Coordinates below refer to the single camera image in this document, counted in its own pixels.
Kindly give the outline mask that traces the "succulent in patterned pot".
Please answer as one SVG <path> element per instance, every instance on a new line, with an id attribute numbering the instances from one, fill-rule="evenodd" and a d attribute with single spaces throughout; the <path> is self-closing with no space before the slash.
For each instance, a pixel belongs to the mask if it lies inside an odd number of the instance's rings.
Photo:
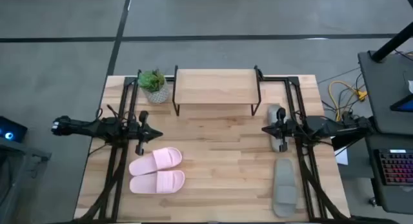
<path id="1" fill-rule="evenodd" d="M 164 74 L 157 68 L 139 73 L 138 84 L 149 102 L 164 103 L 169 97 L 169 88 Z"/>

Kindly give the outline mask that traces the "backlit black keyboard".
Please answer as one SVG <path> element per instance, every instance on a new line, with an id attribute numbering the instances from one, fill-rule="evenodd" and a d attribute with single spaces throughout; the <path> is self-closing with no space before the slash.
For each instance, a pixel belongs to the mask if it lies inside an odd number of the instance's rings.
<path id="1" fill-rule="evenodd" d="M 377 149 L 374 153 L 384 185 L 413 187 L 413 150 Z"/>

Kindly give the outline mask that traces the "black stand pole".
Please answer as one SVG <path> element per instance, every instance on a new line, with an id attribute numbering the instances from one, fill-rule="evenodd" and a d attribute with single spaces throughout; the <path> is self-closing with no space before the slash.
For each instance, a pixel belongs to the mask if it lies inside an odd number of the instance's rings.
<path id="1" fill-rule="evenodd" d="M 390 41 L 385 43 L 379 50 L 370 53 L 370 58 L 376 63 L 380 63 L 391 52 L 395 51 L 404 42 L 413 36 L 413 22 L 407 25 L 401 32 L 396 34 Z"/>

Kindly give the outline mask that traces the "grey slide sandal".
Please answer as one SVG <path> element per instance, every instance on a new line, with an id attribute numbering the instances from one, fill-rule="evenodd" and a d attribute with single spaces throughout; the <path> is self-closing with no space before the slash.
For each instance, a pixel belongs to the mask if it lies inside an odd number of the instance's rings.
<path id="1" fill-rule="evenodd" d="M 277 159 L 274 166 L 272 208 L 280 218 L 289 218 L 297 206 L 297 186 L 291 160 Z"/>
<path id="2" fill-rule="evenodd" d="M 280 107 L 281 107 L 280 105 L 270 105 L 268 107 L 267 119 L 268 119 L 268 124 L 269 125 L 275 124 L 277 126 L 277 124 L 276 124 L 276 122 L 277 122 L 276 112 Z M 279 151 L 280 140 L 278 140 L 277 137 L 270 136 L 270 144 L 271 144 L 272 150 L 274 152 L 280 152 Z"/>

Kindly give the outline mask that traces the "wooden shelf black metal frame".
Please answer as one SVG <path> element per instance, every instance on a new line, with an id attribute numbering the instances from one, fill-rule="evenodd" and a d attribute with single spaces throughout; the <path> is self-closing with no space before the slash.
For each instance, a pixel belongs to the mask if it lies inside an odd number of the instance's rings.
<path id="1" fill-rule="evenodd" d="M 181 105 L 250 105 L 254 116 L 261 104 L 262 73 L 247 69 L 180 69 L 171 79 L 172 104 L 176 115 Z"/>

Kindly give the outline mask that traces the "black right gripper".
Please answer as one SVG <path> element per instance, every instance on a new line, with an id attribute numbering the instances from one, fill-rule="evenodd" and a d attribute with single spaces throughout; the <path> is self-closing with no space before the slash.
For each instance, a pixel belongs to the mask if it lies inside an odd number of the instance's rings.
<path id="1" fill-rule="evenodd" d="M 286 152 L 288 150 L 289 139 L 293 136 L 296 128 L 294 120 L 287 115 L 287 111 L 280 107 L 276 112 L 277 126 L 275 124 L 262 127 L 261 130 L 280 140 L 279 151 Z"/>

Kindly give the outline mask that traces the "grey metal cart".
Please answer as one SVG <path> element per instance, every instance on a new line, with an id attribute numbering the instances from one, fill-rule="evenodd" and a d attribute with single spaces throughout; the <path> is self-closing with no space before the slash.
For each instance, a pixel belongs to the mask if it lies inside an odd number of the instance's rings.
<path id="1" fill-rule="evenodd" d="M 33 157 L 39 157 L 40 161 L 48 161 L 51 158 L 51 153 L 38 148 L 26 147 L 22 143 L 9 141 L 0 138 L 0 150 L 8 154 L 8 156 L 21 157 L 20 164 L 16 167 L 16 171 L 11 173 L 11 182 L 4 198 L 0 199 L 0 224 L 8 224 L 11 215 L 17 206 L 17 198 L 21 191 L 26 172 L 29 171 L 30 160 Z"/>

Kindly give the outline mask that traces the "pink slide sandal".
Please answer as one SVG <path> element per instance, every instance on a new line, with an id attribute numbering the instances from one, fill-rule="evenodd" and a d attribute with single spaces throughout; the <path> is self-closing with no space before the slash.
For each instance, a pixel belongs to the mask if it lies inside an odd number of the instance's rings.
<path id="1" fill-rule="evenodd" d="M 175 167 L 182 162 L 182 159 L 182 153 L 178 149 L 165 147 L 133 160 L 128 169 L 131 175 L 140 176 Z"/>
<path id="2" fill-rule="evenodd" d="M 157 171 L 133 177 L 129 187 L 134 194 L 172 194 L 180 190 L 184 183 L 183 171 Z"/>

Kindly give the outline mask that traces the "grey workstation desk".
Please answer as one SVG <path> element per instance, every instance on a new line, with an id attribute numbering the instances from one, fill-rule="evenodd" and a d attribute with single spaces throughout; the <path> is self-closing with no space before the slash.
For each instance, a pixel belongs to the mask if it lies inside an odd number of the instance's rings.
<path id="1" fill-rule="evenodd" d="M 413 61 L 391 54 L 377 63 L 369 52 L 360 52 L 358 61 L 368 92 L 376 132 L 365 138 L 374 175 L 376 201 L 383 210 L 413 215 L 413 112 L 393 111 L 390 107 L 410 95 L 406 82 L 413 76 Z M 395 150 L 408 154 L 412 177 L 407 183 L 387 185 L 381 153 Z"/>

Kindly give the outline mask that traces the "black computer blue light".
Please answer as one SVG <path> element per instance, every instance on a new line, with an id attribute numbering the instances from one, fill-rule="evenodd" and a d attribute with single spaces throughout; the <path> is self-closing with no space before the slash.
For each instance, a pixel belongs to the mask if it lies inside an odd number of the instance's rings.
<path id="1" fill-rule="evenodd" d="M 22 143 L 28 128 L 12 120 L 0 116 L 0 137 L 9 141 Z"/>

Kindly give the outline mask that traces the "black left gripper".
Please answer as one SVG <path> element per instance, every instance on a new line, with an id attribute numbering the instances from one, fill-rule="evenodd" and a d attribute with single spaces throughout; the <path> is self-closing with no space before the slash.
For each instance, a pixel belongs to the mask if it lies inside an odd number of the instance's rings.
<path id="1" fill-rule="evenodd" d="M 142 156 L 144 154 L 142 144 L 145 140 L 145 136 L 148 134 L 148 130 L 145 127 L 148 116 L 148 112 L 146 110 L 143 110 L 140 112 L 138 119 L 132 119 L 128 124 L 128 138 L 130 140 L 138 140 L 138 144 L 136 145 L 135 149 L 135 153 L 138 156 Z M 149 128 L 149 132 L 150 141 L 163 136 L 162 132 L 153 128 Z"/>

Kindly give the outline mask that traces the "white paper sheet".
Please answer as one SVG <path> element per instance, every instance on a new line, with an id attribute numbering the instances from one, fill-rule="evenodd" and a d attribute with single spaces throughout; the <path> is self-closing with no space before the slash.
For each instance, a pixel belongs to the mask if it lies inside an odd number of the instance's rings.
<path id="1" fill-rule="evenodd" d="M 348 165 L 347 147 L 342 147 L 334 151 L 336 163 L 339 165 Z"/>

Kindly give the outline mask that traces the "black tablet blue screen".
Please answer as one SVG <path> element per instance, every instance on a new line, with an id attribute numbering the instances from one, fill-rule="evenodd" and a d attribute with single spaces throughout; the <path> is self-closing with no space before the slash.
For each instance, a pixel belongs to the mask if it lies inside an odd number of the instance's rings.
<path id="1" fill-rule="evenodd" d="M 413 94 L 404 97 L 390 106 L 391 111 L 413 112 Z"/>

